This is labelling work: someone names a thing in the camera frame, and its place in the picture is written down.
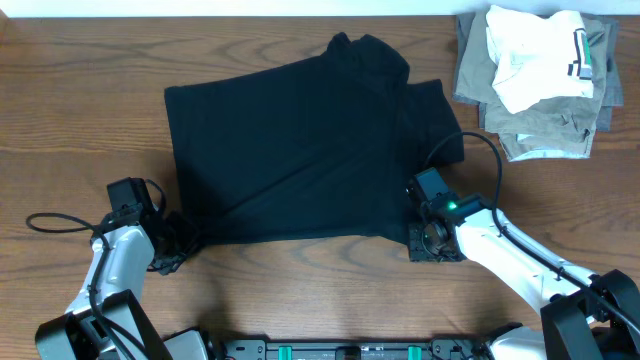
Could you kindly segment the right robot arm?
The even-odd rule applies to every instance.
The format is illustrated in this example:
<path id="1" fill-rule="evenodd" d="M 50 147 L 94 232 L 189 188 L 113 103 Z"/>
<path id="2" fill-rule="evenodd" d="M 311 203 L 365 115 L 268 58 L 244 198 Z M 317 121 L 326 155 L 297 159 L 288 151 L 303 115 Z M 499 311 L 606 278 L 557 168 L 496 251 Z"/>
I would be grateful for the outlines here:
<path id="1" fill-rule="evenodd" d="M 541 330 L 506 327 L 484 346 L 489 359 L 636 359 L 639 289 L 620 270 L 598 274 L 545 248 L 473 196 L 412 196 L 421 224 L 409 246 L 429 261 L 473 261 L 519 295 Z"/>

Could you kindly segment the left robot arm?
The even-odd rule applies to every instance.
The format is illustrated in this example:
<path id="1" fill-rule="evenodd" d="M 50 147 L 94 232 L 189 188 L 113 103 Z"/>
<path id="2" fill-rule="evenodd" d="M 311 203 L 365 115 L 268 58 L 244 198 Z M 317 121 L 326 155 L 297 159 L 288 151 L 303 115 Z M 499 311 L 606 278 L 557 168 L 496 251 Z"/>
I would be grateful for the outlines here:
<path id="1" fill-rule="evenodd" d="M 91 265 L 75 299 L 63 315 L 37 329 L 35 344 L 43 359 L 210 359 L 197 330 L 185 330 L 164 340 L 140 305 L 157 253 L 174 234 L 159 209 L 114 211 L 98 225 L 60 213 L 35 213 L 29 228 L 45 233 L 33 221 L 58 218 L 77 223 L 77 232 L 92 232 Z"/>

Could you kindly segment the black t-shirt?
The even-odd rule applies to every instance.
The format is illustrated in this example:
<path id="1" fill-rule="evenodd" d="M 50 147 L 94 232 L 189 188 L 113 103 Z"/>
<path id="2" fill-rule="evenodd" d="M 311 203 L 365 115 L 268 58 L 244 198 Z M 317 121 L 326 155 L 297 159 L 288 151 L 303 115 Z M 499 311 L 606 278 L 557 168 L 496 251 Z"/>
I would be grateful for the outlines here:
<path id="1" fill-rule="evenodd" d="M 410 179 L 464 158 L 441 82 L 409 72 L 385 42 L 339 33 L 312 58 L 167 88 L 181 205 L 201 242 L 406 242 Z"/>

